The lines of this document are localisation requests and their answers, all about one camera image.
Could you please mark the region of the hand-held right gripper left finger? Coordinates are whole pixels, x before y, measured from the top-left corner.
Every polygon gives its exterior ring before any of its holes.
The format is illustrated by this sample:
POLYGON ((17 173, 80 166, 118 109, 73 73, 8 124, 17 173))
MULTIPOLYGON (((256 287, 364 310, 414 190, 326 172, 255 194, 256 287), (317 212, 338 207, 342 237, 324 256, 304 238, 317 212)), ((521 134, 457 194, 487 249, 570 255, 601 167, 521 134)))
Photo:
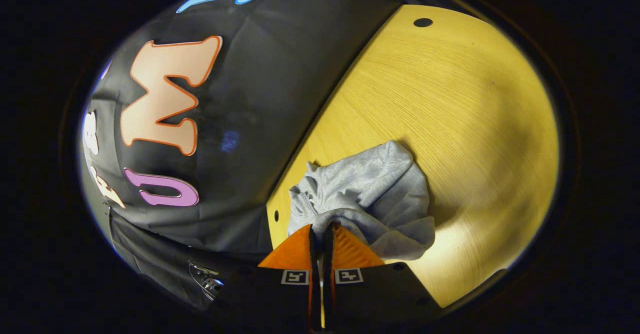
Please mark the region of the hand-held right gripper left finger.
POLYGON ((305 225, 257 266, 231 273, 215 298, 215 318, 248 332, 314 332, 320 304, 315 235, 305 225))

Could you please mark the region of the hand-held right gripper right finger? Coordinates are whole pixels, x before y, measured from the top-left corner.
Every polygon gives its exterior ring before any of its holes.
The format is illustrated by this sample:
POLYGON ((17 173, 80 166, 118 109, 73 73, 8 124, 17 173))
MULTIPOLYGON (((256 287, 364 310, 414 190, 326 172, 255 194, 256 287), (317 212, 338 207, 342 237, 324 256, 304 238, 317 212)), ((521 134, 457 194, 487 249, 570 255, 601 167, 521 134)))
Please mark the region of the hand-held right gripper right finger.
POLYGON ((324 232, 323 245, 328 332, 406 332, 441 317, 442 307, 405 262, 384 263, 336 222, 324 232))

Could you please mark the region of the grey zip-neck sweatshirt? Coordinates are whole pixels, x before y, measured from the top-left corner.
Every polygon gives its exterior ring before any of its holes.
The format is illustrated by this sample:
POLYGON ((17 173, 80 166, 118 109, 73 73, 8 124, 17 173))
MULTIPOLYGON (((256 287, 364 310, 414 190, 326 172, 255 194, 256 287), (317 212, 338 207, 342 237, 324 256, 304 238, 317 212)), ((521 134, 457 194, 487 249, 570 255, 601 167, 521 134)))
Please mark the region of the grey zip-neck sweatshirt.
POLYGON ((324 167, 307 163, 288 194, 288 236, 311 225, 321 239, 335 222, 380 259, 419 259, 435 242, 426 176, 393 140, 324 167))

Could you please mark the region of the metal clamp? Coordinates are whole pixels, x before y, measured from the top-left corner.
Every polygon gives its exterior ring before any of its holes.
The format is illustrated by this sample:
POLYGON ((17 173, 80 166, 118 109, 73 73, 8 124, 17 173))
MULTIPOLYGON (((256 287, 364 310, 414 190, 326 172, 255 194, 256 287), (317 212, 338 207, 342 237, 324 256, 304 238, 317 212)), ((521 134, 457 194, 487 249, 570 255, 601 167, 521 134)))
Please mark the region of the metal clamp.
POLYGON ((220 273, 189 261, 189 274, 209 300, 215 300, 225 285, 220 273))

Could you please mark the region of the black backdrop cloth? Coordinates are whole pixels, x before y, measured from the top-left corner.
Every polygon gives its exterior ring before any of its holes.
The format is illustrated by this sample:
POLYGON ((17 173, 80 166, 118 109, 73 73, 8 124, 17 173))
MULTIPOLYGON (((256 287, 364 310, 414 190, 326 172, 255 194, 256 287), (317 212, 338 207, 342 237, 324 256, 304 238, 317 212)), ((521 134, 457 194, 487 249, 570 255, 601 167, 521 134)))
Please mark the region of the black backdrop cloth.
POLYGON ((420 0, 182 0, 128 35, 87 99, 78 163, 107 240, 169 298, 211 304, 272 250, 266 202, 374 33, 420 0))

